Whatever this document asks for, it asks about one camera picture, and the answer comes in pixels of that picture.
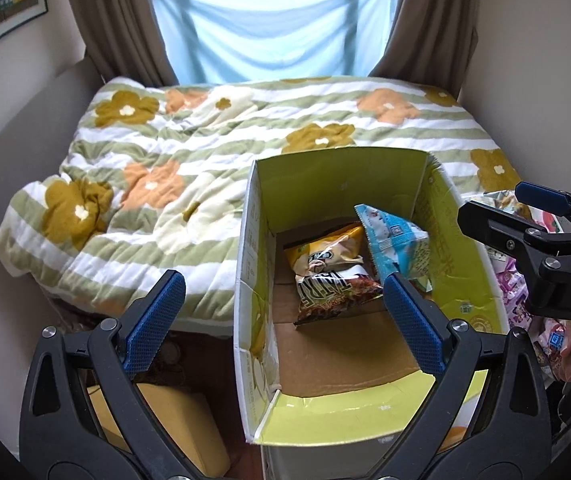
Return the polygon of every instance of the blue sheet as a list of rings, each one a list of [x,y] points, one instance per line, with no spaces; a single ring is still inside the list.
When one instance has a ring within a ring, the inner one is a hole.
[[[152,0],[181,84],[368,75],[397,0]]]

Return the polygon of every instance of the gray headboard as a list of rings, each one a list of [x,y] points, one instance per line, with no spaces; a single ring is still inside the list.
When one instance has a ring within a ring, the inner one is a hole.
[[[58,173],[78,120],[103,80],[89,58],[59,75],[0,132],[0,225],[14,193]]]

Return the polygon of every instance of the screw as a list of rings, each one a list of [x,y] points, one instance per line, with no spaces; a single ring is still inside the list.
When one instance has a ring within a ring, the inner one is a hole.
[[[550,269],[560,269],[561,263],[556,258],[552,258],[549,256],[544,261],[546,267],[550,267]]]
[[[517,339],[527,339],[527,332],[520,326],[515,326],[512,329],[512,335]]]
[[[114,319],[113,317],[108,317],[107,319],[104,319],[101,322],[101,330],[105,330],[106,332],[113,330],[115,326],[116,326],[116,319]]]
[[[468,325],[462,319],[453,319],[452,320],[452,328],[454,328],[454,330],[456,330],[456,332],[467,332],[469,327],[470,327],[470,325]]]
[[[56,329],[53,326],[46,326],[41,332],[41,335],[46,339],[51,338],[54,334],[56,334]]]

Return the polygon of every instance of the wall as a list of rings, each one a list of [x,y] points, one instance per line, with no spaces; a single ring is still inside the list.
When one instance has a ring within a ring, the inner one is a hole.
[[[571,190],[571,0],[480,0],[462,102],[521,176]]]
[[[36,94],[83,57],[85,46],[68,0],[0,39],[0,129]]]
[[[68,0],[0,40],[0,129],[56,75],[83,56]],[[11,278],[0,264],[0,440],[18,451],[20,404],[43,326],[54,322],[37,285]]]

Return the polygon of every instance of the blue gripper pad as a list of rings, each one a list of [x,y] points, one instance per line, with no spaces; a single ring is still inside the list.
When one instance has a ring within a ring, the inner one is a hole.
[[[383,285],[383,301],[421,371],[437,378],[443,375],[443,341],[393,274]]]
[[[185,301],[185,278],[175,273],[145,311],[126,340],[123,369],[129,378],[150,367]]]
[[[519,182],[515,187],[515,196],[519,202],[556,216],[566,216],[571,211],[571,203],[568,197],[548,187],[537,186],[529,182]]]

